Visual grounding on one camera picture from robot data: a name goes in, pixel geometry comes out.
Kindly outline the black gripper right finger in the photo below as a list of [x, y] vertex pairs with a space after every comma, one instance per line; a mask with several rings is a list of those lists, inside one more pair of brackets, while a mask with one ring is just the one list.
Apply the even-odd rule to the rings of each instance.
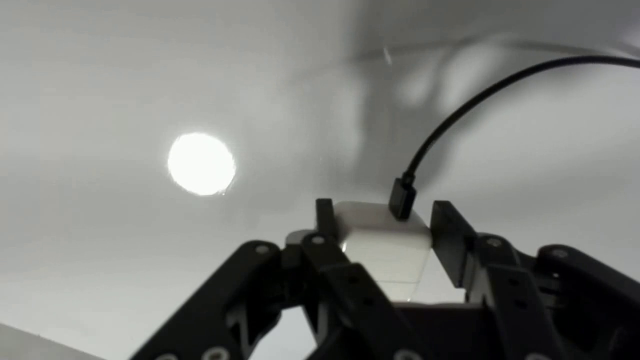
[[452, 285], [494, 323], [492, 360], [640, 360], [638, 279], [571, 245], [527, 255], [446, 200], [432, 204], [430, 231]]

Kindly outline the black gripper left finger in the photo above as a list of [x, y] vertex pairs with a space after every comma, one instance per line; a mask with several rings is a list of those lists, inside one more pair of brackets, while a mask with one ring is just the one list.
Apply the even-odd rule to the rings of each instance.
[[305, 360], [428, 360], [408, 320], [339, 249], [327, 198], [301, 237], [231, 252], [129, 360], [247, 360], [287, 307], [305, 314], [315, 338]]

